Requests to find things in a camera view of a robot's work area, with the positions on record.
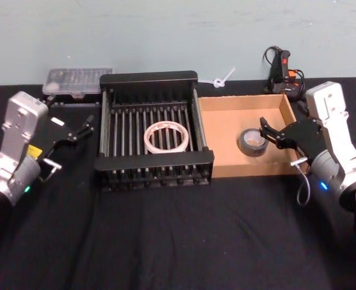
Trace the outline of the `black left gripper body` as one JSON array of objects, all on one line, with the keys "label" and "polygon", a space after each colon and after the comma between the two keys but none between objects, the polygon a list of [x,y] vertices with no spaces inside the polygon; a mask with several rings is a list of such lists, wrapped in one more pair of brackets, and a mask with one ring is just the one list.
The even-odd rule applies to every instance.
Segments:
[{"label": "black left gripper body", "polygon": [[41,165],[55,149],[78,142],[76,132],[56,117],[47,117],[30,141],[29,155]]}]

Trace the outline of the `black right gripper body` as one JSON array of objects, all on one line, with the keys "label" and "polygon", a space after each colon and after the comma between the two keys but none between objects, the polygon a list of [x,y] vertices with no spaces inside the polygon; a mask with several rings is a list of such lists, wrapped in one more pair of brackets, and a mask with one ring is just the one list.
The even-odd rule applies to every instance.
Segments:
[{"label": "black right gripper body", "polygon": [[308,161],[327,149],[320,125],[312,118],[293,122],[279,134],[279,149],[294,149]]}]

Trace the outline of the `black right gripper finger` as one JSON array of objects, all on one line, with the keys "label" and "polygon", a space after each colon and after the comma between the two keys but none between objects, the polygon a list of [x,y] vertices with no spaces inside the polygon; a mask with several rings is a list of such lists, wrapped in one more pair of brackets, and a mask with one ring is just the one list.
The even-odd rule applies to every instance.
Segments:
[{"label": "black right gripper finger", "polygon": [[261,136],[281,136],[281,131],[275,130],[271,127],[264,117],[259,119],[260,121],[260,134]]},{"label": "black right gripper finger", "polygon": [[284,134],[275,129],[259,129],[261,137],[273,143],[278,149],[284,149]]}]

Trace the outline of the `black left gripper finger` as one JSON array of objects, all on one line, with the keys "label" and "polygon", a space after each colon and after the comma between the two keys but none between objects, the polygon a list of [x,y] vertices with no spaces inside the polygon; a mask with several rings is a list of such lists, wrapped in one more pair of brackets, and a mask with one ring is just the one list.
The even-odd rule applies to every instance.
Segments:
[{"label": "black left gripper finger", "polygon": [[39,99],[38,115],[40,117],[47,116],[50,107],[54,104],[55,98],[55,95],[49,95]]},{"label": "black left gripper finger", "polygon": [[81,128],[72,133],[70,140],[72,142],[78,142],[88,138],[94,132],[94,127],[92,126],[93,120],[94,115],[89,115],[86,121],[81,125]]}]

